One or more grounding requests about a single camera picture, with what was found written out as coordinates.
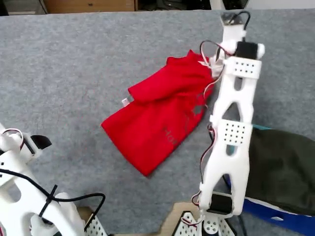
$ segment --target dark green cloth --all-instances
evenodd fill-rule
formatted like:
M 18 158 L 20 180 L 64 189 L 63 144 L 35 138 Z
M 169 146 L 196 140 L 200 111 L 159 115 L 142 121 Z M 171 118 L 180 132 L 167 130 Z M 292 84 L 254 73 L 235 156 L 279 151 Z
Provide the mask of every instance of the dark green cloth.
M 315 216 L 315 142 L 279 130 L 253 129 L 246 196 Z

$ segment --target cable tie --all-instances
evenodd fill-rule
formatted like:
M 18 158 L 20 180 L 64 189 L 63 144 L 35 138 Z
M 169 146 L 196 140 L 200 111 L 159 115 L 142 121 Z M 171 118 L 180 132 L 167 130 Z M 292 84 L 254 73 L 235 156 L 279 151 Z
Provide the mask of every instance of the cable tie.
M 46 199 L 46 203 L 44 205 L 44 207 L 42 208 L 42 210 L 40 211 L 39 217 L 41 218 L 46 210 L 46 208 L 48 207 L 48 205 L 51 203 L 51 201 L 53 200 L 54 197 L 54 193 L 57 189 L 57 185 L 55 184 L 53 190 L 51 190 L 51 193 L 48 195 L 47 199 Z

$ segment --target gray felt surface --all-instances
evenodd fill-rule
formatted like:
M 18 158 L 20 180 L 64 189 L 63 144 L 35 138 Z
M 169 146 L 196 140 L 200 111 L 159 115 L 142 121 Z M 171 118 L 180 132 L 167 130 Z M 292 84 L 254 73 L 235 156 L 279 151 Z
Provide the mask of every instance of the gray felt surface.
M 40 183 L 46 189 L 56 183 L 71 196 L 106 193 L 99 218 L 110 233 L 158 230 L 173 203 L 188 201 L 198 190 L 208 114 L 149 178 L 122 157 L 99 125 L 121 108 L 126 89 L 159 70 L 167 57 L 197 52 L 204 39 L 220 41 L 219 15 L 1 17 L 0 121 L 51 139 L 53 145 L 31 163 Z M 254 123 L 315 139 L 314 22 L 315 10 L 252 12 L 248 40 L 266 46 Z M 248 214 L 245 221 L 251 236 L 296 235 Z

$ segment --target wooden cabinet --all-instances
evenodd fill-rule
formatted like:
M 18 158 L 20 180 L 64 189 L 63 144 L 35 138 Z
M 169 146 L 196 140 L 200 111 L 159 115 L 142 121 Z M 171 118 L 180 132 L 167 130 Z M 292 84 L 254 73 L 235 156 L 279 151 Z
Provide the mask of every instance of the wooden cabinet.
M 49 13 L 135 11 L 137 0 L 44 0 Z

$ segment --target red cloth bag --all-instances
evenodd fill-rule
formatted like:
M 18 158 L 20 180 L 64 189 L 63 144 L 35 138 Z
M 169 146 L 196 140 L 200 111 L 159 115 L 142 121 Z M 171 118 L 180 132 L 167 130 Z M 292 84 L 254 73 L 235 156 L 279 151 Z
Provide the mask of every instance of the red cloth bag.
M 203 92 L 213 81 L 201 62 L 202 56 L 191 50 L 186 57 L 168 58 L 166 66 L 128 89 L 134 101 L 101 124 L 143 175 L 150 174 L 200 122 Z

